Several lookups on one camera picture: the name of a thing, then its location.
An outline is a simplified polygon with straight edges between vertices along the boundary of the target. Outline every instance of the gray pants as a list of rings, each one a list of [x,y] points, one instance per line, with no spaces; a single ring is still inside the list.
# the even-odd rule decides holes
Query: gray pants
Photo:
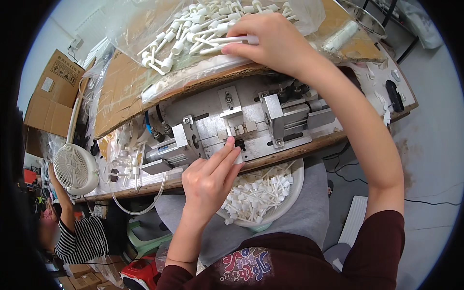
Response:
[[[215,214],[203,232],[200,261],[209,266],[236,250],[244,240],[273,232],[310,238],[322,249],[329,227],[327,174],[322,160],[305,159],[304,163],[303,187],[290,210],[268,229],[256,234],[235,224],[227,226],[224,219]],[[158,215],[172,233],[179,225],[184,205],[184,195],[163,195],[156,204]]]

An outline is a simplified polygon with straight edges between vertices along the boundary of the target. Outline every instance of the shirt sleeve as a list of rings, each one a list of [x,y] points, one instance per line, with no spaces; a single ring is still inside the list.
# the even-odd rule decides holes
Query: shirt sleeve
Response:
[[[60,238],[55,245],[55,253],[58,257],[68,257],[72,255],[76,249],[76,234],[71,232],[67,226],[60,220],[58,223],[60,230]]]
[[[362,289],[395,289],[405,244],[404,223],[397,211],[370,216],[358,232],[342,274]]]
[[[181,289],[183,284],[193,278],[187,270],[177,265],[169,265],[164,267],[163,273],[156,284],[156,290],[175,290]]]

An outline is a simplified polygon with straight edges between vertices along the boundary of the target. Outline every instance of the black and white striped shirt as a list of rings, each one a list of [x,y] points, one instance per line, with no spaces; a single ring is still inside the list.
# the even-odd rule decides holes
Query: black and white striped shirt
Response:
[[[61,235],[55,246],[55,254],[64,262],[81,264],[109,254],[103,224],[98,217],[75,221],[74,232],[62,221],[58,226]]]

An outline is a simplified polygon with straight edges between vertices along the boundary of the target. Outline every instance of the concrete floor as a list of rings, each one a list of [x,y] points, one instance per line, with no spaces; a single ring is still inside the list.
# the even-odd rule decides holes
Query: concrete floor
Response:
[[[322,158],[324,156],[338,153],[343,149],[344,146],[345,143],[330,147],[318,152],[316,156]],[[334,171],[334,167],[337,162],[337,158],[325,161],[324,164],[326,170]],[[340,164],[337,169],[345,164],[355,163],[358,163],[358,161],[352,148],[350,147],[340,156]],[[364,176],[364,173],[359,165],[346,166],[338,171],[338,174],[344,176],[347,180],[353,180],[356,178],[366,180],[366,177]],[[338,239],[340,238],[343,226],[348,216],[348,211],[350,209],[353,196],[367,196],[367,185],[362,181],[356,180],[353,182],[346,182],[342,177],[337,176],[335,173],[327,173],[327,178],[333,181],[334,192],[329,199],[330,224],[327,230],[327,235],[325,237],[322,251],[325,251],[326,249],[338,243]]]

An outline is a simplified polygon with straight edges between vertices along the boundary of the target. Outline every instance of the white label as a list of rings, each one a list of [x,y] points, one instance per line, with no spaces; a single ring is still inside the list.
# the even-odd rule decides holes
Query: white label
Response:
[[[49,91],[52,84],[53,84],[53,80],[51,78],[47,77],[45,79],[45,81],[44,81],[44,84],[42,85],[42,89],[44,91]]]

